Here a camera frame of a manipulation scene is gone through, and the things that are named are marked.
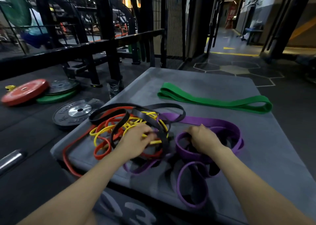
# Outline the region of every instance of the green resistance band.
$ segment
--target green resistance band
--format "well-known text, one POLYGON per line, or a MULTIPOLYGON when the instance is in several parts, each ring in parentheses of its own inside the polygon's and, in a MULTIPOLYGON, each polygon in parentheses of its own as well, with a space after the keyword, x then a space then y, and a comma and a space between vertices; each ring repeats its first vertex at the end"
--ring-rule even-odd
POLYGON ((161 99, 175 100, 178 102, 193 103, 211 107, 222 107, 257 114, 265 114, 272 110, 272 103, 267 97, 262 95, 226 102, 209 98, 194 97, 191 94, 182 91, 179 87, 173 85, 172 83, 164 83, 157 95, 161 99), (262 106, 252 106, 252 103, 265 104, 262 106))

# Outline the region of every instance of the hand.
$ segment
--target hand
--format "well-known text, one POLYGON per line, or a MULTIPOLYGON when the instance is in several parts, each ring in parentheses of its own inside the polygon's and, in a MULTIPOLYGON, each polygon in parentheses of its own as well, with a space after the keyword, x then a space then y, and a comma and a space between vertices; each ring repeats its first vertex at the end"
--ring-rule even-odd
POLYGON ((189 127, 186 132, 192 136, 192 145, 196 150, 212 159, 219 149, 225 147, 221 144, 216 134, 204 127, 203 124, 189 127))
POLYGON ((152 131, 153 130, 146 124, 131 127, 121 138, 115 149, 120 150, 126 160, 138 157, 144 151, 145 147, 157 137, 152 131), (143 138, 142 135, 145 133, 149 134, 143 138))

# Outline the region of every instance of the weight plate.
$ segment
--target weight plate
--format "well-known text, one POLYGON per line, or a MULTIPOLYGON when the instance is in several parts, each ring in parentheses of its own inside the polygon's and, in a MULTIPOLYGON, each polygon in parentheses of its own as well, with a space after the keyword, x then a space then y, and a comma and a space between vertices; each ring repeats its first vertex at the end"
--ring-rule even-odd
POLYGON ((29 101, 42 94, 49 87, 45 79, 36 79, 25 83, 4 95, 1 101, 7 106, 14 106, 29 101))
POLYGON ((45 93, 47 96, 55 96, 71 92, 80 86, 80 82, 75 79, 65 79, 54 81, 50 84, 49 90, 45 93))
POLYGON ((53 122, 63 130, 73 129, 103 105, 104 102, 95 98, 68 103, 54 113, 53 122))
POLYGON ((7 19, 14 26, 21 27, 31 25, 31 6, 27 0, 2 0, 0 6, 7 19))
POLYGON ((55 95, 55 96, 42 96, 36 99, 38 103, 46 104, 46 103, 57 103, 57 102, 62 102, 65 101, 74 95, 78 93, 77 90, 74 90, 69 93, 61 94, 61 95, 55 95))

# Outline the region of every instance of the gray mat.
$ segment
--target gray mat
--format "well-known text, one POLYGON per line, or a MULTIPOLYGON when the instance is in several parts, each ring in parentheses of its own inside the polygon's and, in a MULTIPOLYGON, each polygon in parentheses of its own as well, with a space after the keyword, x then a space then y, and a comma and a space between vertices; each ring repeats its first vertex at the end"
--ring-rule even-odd
MULTIPOLYGON (((259 95, 254 83, 248 78, 150 68, 107 104, 131 102, 149 105, 166 102, 156 95, 164 82, 171 82, 195 96, 227 101, 259 95)), ((179 104, 184 107, 188 116, 218 118, 235 123, 241 129, 245 141, 239 158, 269 185, 292 201, 298 209, 316 220, 316 183, 272 113, 258 115, 187 103, 179 104)), ((62 149, 89 126, 89 121, 82 123, 53 147, 52 155, 61 160, 62 149)), ((174 124, 172 132, 177 134, 187 126, 174 124)), ((69 159, 77 168, 88 171, 97 163, 93 157, 93 149, 92 138, 87 137, 69 154, 69 159)), ((230 219, 232 223, 247 223, 241 206, 222 173, 215 178, 207 179, 209 202, 206 207, 201 211, 191 211, 181 203, 174 192, 172 181, 177 174, 171 172, 170 178, 166 176, 165 171, 170 168, 167 161, 162 161, 158 167, 137 177, 131 177, 120 168, 111 181, 192 213, 207 212, 209 216, 213 216, 213 211, 216 211, 219 221, 230 219)))

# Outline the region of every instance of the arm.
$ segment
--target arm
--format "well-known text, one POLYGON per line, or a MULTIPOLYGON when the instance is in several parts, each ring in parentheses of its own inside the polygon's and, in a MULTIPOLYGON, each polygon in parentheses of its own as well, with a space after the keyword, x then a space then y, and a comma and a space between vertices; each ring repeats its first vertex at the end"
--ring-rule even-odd
POLYGON ((223 171, 249 224, 315 224, 223 146, 211 130, 201 125, 190 127, 188 133, 192 135, 193 146, 211 157, 223 171))
POLYGON ((18 225, 79 225, 85 224, 88 218, 90 222, 92 208, 116 170, 128 160, 139 156, 147 144, 156 138, 154 133, 150 133, 142 139, 143 133, 151 131, 145 124, 132 128, 114 151, 18 225))

